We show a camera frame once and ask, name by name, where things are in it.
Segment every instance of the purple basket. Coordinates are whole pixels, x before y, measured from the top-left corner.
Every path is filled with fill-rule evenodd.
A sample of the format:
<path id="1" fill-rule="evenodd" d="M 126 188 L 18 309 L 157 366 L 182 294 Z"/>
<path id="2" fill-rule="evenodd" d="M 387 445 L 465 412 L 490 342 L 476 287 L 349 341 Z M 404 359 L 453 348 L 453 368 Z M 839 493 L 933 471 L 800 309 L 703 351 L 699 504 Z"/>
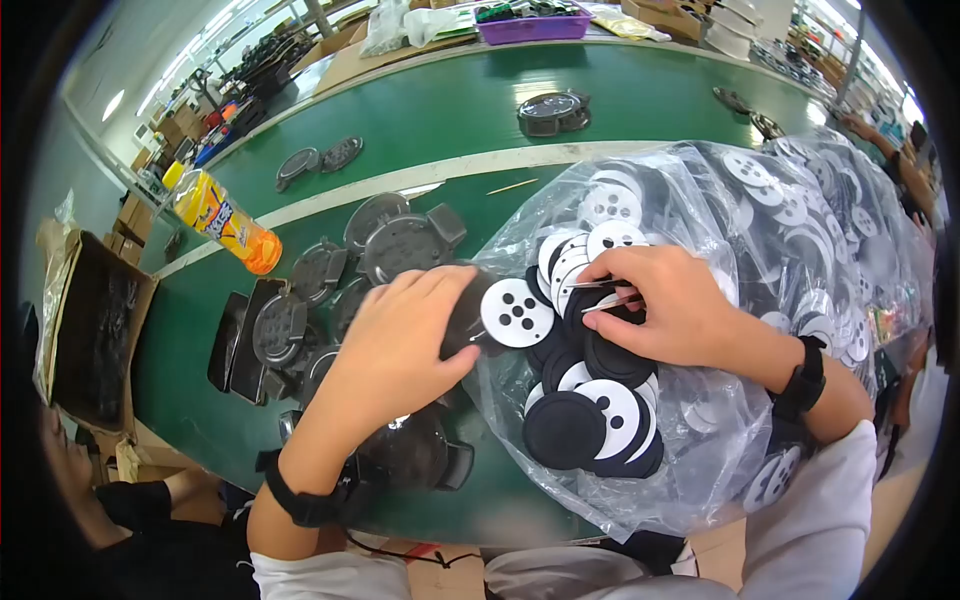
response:
<path id="1" fill-rule="evenodd" d="M 509 21 L 477 23 L 477 29 L 491 46 L 541 39 L 580 39 L 587 33 L 593 15 L 576 2 L 577 16 L 532 16 Z"/>

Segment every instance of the black shirt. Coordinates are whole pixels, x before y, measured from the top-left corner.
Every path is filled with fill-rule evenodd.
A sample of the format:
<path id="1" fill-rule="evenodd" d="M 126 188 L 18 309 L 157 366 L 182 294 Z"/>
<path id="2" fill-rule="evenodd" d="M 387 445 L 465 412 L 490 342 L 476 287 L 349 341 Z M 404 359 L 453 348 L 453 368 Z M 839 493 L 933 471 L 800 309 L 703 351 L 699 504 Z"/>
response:
<path id="1" fill-rule="evenodd" d="M 246 519 L 225 526 L 170 518 L 162 481 L 100 486 L 110 520 L 133 531 L 97 553 L 109 577 L 130 598 L 259 598 L 253 580 Z"/>

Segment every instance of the person's left hand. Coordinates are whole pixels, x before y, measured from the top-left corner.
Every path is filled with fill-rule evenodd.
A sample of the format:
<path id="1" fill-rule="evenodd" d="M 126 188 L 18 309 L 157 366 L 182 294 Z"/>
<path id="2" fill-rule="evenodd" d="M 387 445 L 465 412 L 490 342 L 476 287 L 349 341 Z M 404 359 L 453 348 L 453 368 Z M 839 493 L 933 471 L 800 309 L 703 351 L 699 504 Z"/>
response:
<path id="1" fill-rule="evenodd" d="M 407 271 L 373 288 L 308 413 L 323 406 L 369 435 L 450 390 L 480 354 L 468 346 L 439 358 L 450 313 L 475 276 L 473 267 L 444 266 Z"/>

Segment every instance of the person's right hand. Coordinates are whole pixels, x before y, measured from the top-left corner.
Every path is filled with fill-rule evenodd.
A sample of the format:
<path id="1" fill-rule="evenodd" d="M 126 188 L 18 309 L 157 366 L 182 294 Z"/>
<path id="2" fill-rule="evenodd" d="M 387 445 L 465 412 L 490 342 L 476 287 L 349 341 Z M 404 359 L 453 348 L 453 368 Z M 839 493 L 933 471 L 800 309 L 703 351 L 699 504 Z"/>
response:
<path id="1" fill-rule="evenodd" d="M 870 138 L 876 133 L 876 130 L 869 125 L 867 122 L 858 117 L 857 115 L 851 113 L 845 114 L 840 120 L 840 123 L 850 131 L 856 133 L 861 138 L 866 141 L 870 141 Z"/>
<path id="2" fill-rule="evenodd" d="M 749 316 L 727 301 L 706 261 L 679 246 L 617 248 L 600 254 L 577 280 L 606 275 L 634 284 L 646 303 L 646 323 L 629 324 L 596 311 L 584 315 L 584 325 L 653 360 L 698 367 L 726 364 L 724 353 Z"/>

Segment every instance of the tweezers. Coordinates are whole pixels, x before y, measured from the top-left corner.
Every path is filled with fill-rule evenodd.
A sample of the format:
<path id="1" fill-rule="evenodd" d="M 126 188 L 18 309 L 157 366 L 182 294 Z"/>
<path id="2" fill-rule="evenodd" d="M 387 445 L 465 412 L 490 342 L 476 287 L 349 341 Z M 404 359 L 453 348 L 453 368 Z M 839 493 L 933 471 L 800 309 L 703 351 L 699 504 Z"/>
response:
<path id="1" fill-rule="evenodd" d="M 596 306 L 591 306 L 590 308 L 583 309 L 582 313 L 590 313 L 594 310 L 607 310 L 608 308 L 614 308 L 615 306 L 623 306 L 624 304 L 630 304 L 631 302 L 643 302 L 643 296 L 640 294 L 631 294 L 625 298 L 618 298 L 616 300 L 611 300 L 609 302 L 604 302 L 603 304 L 597 304 Z"/>
<path id="2" fill-rule="evenodd" d="M 585 288 L 585 287 L 628 287 L 633 285 L 626 279 L 597 279 L 596 281 L 584 281 L 582 283 L 571 283 L 565 287 Z"/>

